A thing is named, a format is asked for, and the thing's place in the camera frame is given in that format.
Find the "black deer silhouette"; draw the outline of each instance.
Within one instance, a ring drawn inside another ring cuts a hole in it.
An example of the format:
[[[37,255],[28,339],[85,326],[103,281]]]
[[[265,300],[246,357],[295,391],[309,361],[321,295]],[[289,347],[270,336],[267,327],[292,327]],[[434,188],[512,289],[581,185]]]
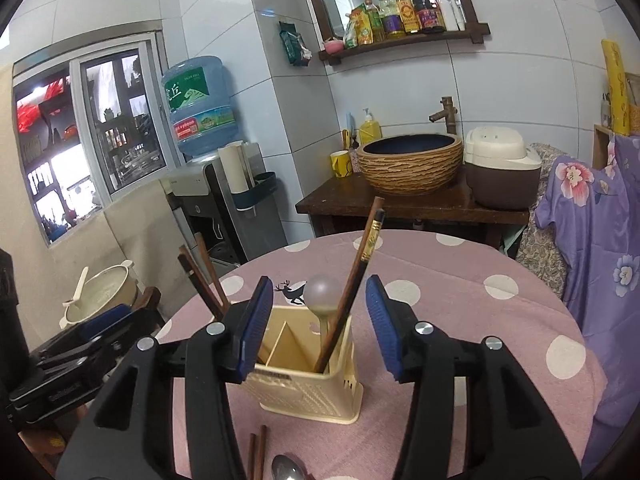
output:
[[[296,290],[291,290],[289,284],[290,281],[286,280],[284,283],[281,283],[280,286],[277,286],[275,290],[277,292],[281,292],[284,297],[291,302],[291,304],[304,305],[305,300],[302,299],[302,295],[305,293],[305,286],[301,285]]]

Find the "faucet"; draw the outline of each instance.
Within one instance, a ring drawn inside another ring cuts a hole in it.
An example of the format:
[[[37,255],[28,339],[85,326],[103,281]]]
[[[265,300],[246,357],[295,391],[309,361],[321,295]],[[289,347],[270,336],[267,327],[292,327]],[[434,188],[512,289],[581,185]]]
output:
[[[429,120],[434,123],[435,121],[445,118],[445,122],[447,123],[447,133],[457,135],[456,114],[458,113],[458,109],[453,105],[453,97],[443,97],[440,103],[444,110],[429,116]]]

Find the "purple floral cloth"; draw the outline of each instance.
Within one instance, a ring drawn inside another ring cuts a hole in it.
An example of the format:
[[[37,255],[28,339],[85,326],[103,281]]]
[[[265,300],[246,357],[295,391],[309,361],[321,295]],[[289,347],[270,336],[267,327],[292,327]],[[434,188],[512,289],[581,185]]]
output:
[[[603,171],[561,156],[553,174],[536,223],[555,224],[569,267],[562,300],[608,381],[582,460],[587,474],[640,401],[640,137],[615,136]]]

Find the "blue water jug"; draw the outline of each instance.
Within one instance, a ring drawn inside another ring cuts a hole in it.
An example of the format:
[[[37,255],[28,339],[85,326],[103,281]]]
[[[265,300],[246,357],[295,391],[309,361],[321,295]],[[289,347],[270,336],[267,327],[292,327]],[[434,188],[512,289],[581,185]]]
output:
[[[170,119],[185,155],[201,156],[239,140],[222,73],[215,56],[188,59],[162,78]]]

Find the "pink tablecloth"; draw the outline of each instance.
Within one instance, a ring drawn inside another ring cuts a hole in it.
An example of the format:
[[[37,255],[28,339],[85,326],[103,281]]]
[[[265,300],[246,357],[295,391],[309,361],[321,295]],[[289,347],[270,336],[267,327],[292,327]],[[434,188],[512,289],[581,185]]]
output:
[[[258,279],[289,282],[295,290],[318,272],[344,280],[362,232],[300,242],[254,260],[222,281],[232,301],[247,300]],[[581,458],[593,413],[606,385],[594,355],[585,350],[576,323],[536,276],[494,249],[445,235],[382,232],[368,274],[378,274],[389,295],[409,303],[421,320],[450,336],[479,342],[499,336],[531,377]],[[266,468],[277,454],[299,457],[317,479],[388,480],[398,459],[412,385],[400,385],[385,370],[364,305],[364,288],[353,307],[353,336],[364,399],[350,426],[312,422],[265,412],[241,386],[229,386],[229,401],[243,457],[249,434],[270,428]],[[287,304],[282,292],[274,304]],[[211,319],[199,297],[167,323],[159,339],[190,337]],[[456,424],[452,467],[462,464],[464,425]],[[174,388],[177,471],[189,475],[184,426],[184,383]]]

